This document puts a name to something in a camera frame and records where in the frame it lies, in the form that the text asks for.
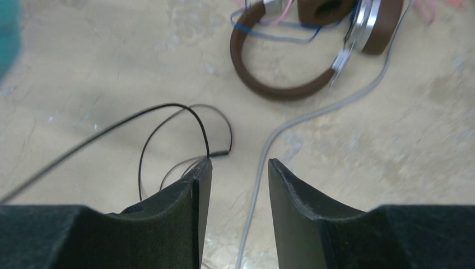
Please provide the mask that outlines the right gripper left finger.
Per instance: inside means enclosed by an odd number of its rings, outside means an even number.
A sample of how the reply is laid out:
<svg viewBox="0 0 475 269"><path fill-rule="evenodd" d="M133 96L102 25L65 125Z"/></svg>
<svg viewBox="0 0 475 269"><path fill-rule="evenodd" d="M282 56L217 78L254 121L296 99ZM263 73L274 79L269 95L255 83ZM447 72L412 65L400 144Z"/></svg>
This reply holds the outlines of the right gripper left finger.
<svg viewBox="0 0 475 269"><path fill-rule="evenodd" d="M212 163L121 213L83 205L1 207L2 268L200 268Z"/></svg>

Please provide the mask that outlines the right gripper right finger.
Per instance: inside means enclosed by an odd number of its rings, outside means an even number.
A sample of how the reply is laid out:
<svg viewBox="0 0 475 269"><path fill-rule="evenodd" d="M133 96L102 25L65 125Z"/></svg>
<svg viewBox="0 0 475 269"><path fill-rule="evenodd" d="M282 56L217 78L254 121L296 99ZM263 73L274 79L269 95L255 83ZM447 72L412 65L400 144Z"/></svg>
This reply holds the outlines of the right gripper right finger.
<svg viewBox="0 0 475 269"><path fill-rule="evenodd" d="M382 205L365 212L268 162L280 268L473 268L474 206Z"/></svg>

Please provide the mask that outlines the teal white cat headphones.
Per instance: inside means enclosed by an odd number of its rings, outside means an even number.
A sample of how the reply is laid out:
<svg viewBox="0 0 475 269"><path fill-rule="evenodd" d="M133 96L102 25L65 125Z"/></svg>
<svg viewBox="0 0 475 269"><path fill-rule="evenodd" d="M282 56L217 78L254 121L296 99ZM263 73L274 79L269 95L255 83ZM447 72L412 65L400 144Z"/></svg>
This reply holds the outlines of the teal white cat headphones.
<svg viewBox="0 0 475 269"><path fill-rule="evenodd" d="M19 1L22 51L1 83L1 197L82 140L149 106L223 109L226 98L212 94L220 73L229 71L221 46L233 2ZM177 109L116 129L12 202L109 208L137 201L142 146ZM184 111L155 134L143 163L147 194L170 166L204 154L193 118Z"/></svg>

